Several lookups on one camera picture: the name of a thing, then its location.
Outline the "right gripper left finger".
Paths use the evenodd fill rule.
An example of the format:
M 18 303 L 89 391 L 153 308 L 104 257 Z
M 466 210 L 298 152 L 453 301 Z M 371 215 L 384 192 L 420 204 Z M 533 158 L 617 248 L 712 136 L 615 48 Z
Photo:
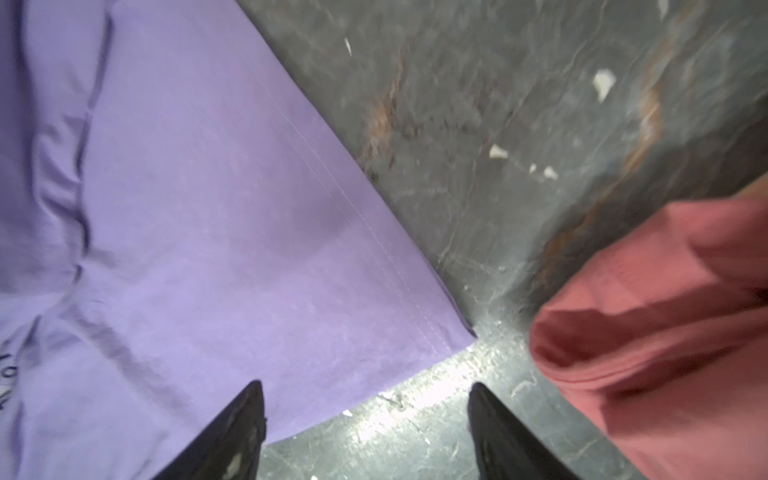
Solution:
M 254 480 L 266 438 L 260 381 L 238 396 L 155 476 L 155 480 Z

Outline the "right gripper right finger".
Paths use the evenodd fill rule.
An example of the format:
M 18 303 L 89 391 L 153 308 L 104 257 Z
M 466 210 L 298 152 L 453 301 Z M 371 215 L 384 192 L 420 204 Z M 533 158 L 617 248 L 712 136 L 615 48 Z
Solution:
M 484 384 L 472 386 L 467 412 L 481 479 L 578 479 Z

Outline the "purple SHINE t-shirt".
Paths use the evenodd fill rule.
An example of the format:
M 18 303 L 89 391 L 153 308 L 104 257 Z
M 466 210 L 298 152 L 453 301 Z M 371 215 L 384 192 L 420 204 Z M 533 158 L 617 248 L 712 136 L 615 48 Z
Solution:
M 2 3 L 3 478 L 150 479 L 252 382 L 275 442 L 473 340 L 238 3 Z

